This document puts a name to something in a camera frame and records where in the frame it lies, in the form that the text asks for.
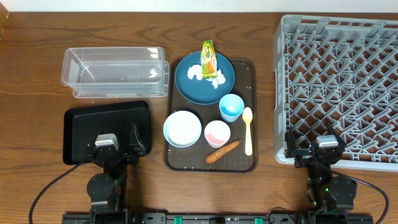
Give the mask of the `green orange snack wrapper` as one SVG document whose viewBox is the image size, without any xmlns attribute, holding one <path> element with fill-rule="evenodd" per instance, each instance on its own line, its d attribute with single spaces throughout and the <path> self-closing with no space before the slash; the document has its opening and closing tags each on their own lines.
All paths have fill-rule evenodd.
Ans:
<svg viewBox="0 0 398 224">
<path fill-rule="evenodd" d="M 201 51 L 201 71 L 203 78 L 216 78 L 217 59 L 216 51 L 212 40 L 205 40 Z"/>
</svg>

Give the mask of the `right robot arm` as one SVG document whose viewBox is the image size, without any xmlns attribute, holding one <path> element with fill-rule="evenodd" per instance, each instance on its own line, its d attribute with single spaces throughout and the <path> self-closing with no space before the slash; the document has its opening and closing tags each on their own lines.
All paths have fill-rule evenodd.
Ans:
<svg viewBox="0 0 398 224">
<path fill-rule="evenodd" d="M 291 129 L 287 133 L 285 156 L 294 159 L 296 168 L 306 168 L 308 172 L 307 197 L 315 205 L 308 212 L 309 223 L 348 223 L 346 212 L 354 207 L 357 183 L 332 174 L 331 169 L 342 158 L 345 147 L 346 143 L 331 126 L 308 149 L 299 149 Z"/>
</svg>

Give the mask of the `light blue cup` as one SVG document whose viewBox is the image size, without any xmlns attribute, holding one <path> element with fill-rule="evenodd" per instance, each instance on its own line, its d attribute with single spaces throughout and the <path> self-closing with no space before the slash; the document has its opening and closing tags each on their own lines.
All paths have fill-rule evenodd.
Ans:
<svg viewBox="0 0 398 224">
<path fill-rule="evenodd" d="M 220 99 L 219 109 L 221 117 L 229 123 L 238 119 L 244 110 L 243 99 L 235 94 L 227 94 Z"/>
</svg>

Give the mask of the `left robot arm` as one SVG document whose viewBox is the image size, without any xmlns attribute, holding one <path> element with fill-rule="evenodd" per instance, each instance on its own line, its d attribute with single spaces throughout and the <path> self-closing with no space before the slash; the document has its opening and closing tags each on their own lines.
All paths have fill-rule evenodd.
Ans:
<svg viewBox="0 0 398 224">
<path fill-rule="evenodd" d="M 90 222 L 132 223 L 134 216 L 125 205 L 127 167 L 139 163 L 147 149 L 135 123 L 130 135 L 117 138 L 114 133 L 99 134 L 85 149 L 87 161 L 103 168 L 87 183 L 91 198 Z"/>
</svg>

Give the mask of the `white tissue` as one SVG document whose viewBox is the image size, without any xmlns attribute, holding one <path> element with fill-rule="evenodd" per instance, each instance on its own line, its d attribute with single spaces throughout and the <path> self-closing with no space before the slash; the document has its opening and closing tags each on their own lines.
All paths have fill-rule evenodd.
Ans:
<svg viewBox="0 0 398 224">
<path fill-rule="evenodd" d="M 221 69 L 217 70 L 215 78 L 214 77 L 213 78 L 211 78 L 211 77 L 205 78 L 201 71 L 201 65 L 192 65 L 191 67 L 189 67 L 188 72 L 187 72 L 187 77 L 190 80 L 193 80 L 193 78 L 195 77 L 197 80 L 205 80 L 205 81 L 211 82 L 214 89 L 217 89 L 220 85 L 222 85 L 226 82 L 226 77 L 222 73 Z"/>
</svg>

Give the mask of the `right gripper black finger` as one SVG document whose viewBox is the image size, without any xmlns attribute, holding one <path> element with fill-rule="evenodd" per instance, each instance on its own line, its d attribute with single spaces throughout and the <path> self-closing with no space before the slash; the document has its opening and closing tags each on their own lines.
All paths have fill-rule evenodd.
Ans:
<svg viewBox="0 0 398 224">
<path fill-rule="evenodd" d="M 294 133 L 291 128 L 287 132 L 287 148 L 285 150 L 286 158 L 294 158 L 298 155 L 297 145 L 295 143 Z"/>
<path fill-rule="evenodd" d="M 342 140 L 340 138 L 340 136 L 335 132 L 335 130 L 332 128 L 331 124 L 327 124 L 327 131 L 329 135 L 333 135 L 338 143 L 339 147 L 345 147 L 346 143 L 344 142 L 344 140 Z"/>
</svg>

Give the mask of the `pink white cup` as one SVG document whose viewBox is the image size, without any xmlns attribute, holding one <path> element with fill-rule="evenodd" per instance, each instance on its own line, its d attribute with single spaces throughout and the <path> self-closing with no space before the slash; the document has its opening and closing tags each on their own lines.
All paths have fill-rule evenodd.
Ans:
<svg viewBox="0 0 398 224">
<path fill-rule="evenodd" d="M 220 148 L 230 139 L 231 130 L 224 121 L 215 120 L 206 125 L 204 135 L 211 147 Z"/>
</svg>

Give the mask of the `light blue bowl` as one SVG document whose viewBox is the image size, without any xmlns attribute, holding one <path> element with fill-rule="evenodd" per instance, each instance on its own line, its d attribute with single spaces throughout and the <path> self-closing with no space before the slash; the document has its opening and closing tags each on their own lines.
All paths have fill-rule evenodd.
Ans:
<svg viewBox="0 0 398 224">
<path fill-rule="evenodd" d="M 200 138 L 201 122 L 192 112 L 176 111 L 165 120 L 163 133 L 172 146 L 189 147 Z"/>
</svg>

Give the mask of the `dark blue plate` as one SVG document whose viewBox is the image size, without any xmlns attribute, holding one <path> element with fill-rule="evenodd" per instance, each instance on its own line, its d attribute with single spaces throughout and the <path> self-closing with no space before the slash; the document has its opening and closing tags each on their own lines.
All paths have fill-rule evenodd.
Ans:
<svg viewBox="0 0 398 224">
<path fill-rule="evenodd" d="M 231 92 L 235 83 L 235 72 L 231 61 L 217 53 L 218 68 L 226 78 L 223 84 L 215 88 L 211 81 L 204 78 L 202 80 L 197 80 L 196 77 L 190 79 L 188 69 L 193 65 L 200 65 L 200 56 L 199 50 L 188 54 L 178 63 L 174 72 L 175 85 L 187 100 L 200 105 L 210 105 L 219 102 L 224 95 Z"/>
</svg>

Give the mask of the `pale yellow spoon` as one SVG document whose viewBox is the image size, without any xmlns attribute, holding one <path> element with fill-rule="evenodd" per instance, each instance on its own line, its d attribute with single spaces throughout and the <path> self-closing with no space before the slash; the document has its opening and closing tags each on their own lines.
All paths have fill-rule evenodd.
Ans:
<svg viewBox="0 0 398 224">
<path fill-rule="evenodd" d="M 253 119 L 252 110 L 250 107 L 245 107 L 243 110 L 242 118 L 246 125 L 246 136 L 245 136 L 245 154 L 247 156 L 252 155 L 252 138 L 251 138 L 251 121 Z"/>
</svg>

